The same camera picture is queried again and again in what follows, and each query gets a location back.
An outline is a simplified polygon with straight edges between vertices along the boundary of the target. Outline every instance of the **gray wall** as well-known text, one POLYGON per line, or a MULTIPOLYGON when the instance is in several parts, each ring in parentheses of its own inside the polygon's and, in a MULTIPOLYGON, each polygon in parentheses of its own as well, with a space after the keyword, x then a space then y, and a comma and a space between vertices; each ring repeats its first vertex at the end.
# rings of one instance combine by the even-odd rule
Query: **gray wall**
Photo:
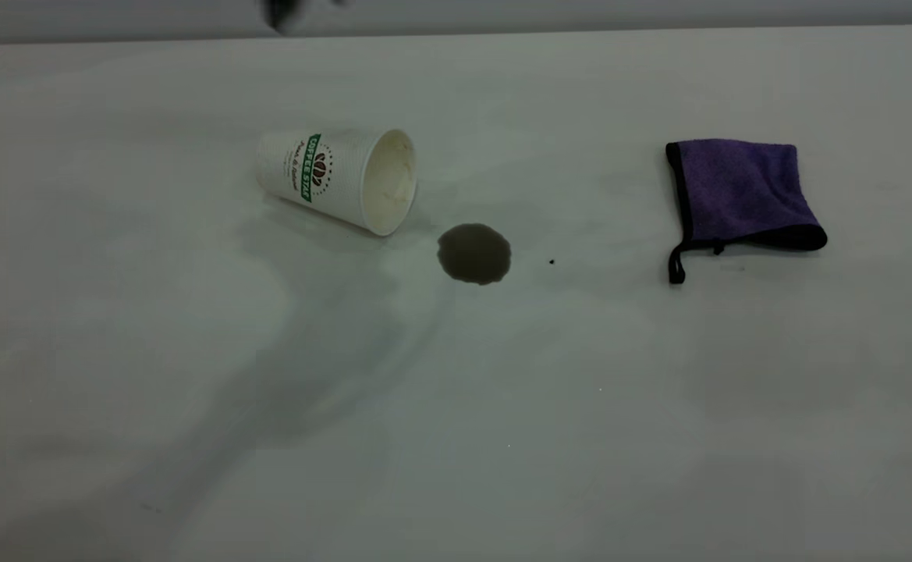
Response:
MULTIPOLYGON (((303 0, 290 35, 912 23, 912 0, 303 0)), ((256 0, 0 0, 0 42, 271 34, 256 0)))

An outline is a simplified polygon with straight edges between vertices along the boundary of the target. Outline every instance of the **purple towel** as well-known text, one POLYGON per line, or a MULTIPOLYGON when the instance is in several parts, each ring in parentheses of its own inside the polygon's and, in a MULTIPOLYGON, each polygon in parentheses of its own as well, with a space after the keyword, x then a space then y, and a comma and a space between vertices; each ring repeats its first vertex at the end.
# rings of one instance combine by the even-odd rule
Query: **purple towel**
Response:
POLYGON ((734 140, 667 145, 684 238, 670 253, 671 283, 684 282, 681 252, 753 242, 818 250, 827 235, 799 186, 795 147, 734 140))

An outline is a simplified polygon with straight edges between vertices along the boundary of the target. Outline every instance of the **coffee bean logo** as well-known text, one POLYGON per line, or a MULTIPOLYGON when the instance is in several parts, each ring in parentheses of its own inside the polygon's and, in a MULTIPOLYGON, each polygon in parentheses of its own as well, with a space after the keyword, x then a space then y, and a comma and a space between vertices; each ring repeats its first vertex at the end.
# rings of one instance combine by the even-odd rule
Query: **coffee bean logo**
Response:
POLYGON ((321 185, 321 178, 327 175, 328 165, 324 163, 327 155, 323 152, 314 157, 314 185, 321 185))

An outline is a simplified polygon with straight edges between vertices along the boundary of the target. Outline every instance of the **puddle of coffee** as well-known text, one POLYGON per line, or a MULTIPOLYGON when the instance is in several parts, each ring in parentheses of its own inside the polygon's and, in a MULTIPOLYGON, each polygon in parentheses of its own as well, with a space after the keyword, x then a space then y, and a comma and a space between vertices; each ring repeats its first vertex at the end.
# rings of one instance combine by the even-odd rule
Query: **puddle of coffee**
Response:
POLYGON ((438 262, 453 279, 487 285, 512 267, 512 245, 485 224, 460 224, 438 238, 438 262))

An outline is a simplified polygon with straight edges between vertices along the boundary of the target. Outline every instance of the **paper cup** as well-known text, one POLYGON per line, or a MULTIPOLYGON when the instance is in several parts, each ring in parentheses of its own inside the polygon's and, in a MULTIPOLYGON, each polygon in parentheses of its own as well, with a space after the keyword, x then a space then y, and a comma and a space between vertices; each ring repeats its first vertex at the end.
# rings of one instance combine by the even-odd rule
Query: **paper cup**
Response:
POLYGON ((413 143, 401 130, 271 133, 255 175, 267 192, 385 236, 410 210, 413 143))

